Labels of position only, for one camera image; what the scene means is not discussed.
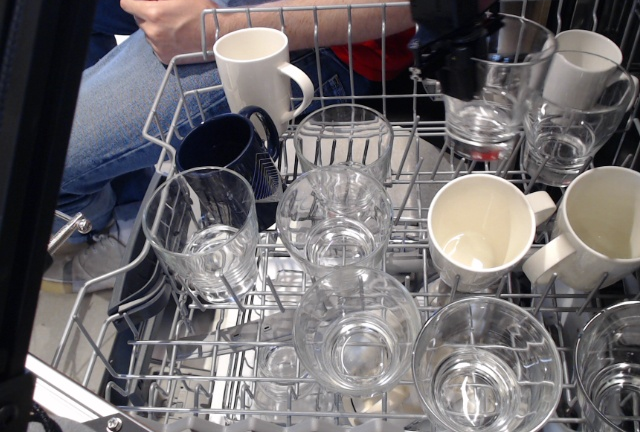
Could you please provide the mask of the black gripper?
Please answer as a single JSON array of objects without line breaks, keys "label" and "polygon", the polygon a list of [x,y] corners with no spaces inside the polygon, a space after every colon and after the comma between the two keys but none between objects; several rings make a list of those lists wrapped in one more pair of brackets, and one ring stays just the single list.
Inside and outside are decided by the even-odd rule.
[{"label": "black gripper", "polygon": [[472,43],[503,27],[500,14],[491,10],[497,0],[409,1],[415,23],[409,49],[421,52],[425,90],[470,101],[477,89],[473,49],[458,44]]}]

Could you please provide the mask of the person's bare forearm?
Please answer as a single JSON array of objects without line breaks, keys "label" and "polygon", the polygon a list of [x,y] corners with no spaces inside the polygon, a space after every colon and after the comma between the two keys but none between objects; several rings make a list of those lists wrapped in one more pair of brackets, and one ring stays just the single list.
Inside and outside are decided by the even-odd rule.
[{"label": "person's bare forearm", "polygon": [[222,9],[206,20],[207,44],[246,27],[284,31],[291,50],[388,38],[414,28],[408,0],[277,0]]}]

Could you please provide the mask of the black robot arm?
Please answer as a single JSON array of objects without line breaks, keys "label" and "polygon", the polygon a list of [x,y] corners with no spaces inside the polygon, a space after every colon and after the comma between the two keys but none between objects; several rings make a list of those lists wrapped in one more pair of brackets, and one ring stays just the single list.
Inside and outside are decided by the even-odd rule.
[{"label": "black robot arm", "polygon": [[1,0],[1,427],[23,431],[34,376],[25,369],[45,236],[85,112],[76,101],[89,34],[121,18],[155,65],[241,27],[283,21],[295,50],[437,29],[478,0]]}]

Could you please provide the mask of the person's bare hand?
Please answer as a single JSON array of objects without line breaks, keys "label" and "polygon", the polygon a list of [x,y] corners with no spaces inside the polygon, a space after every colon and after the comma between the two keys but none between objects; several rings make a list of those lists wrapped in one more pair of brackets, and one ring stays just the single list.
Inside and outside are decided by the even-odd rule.
[{"label": "person's bare hand", "polygon": [[120,0],[120,5],[163,64],[202,51],[202,13],[217,7],[212,0]]}]

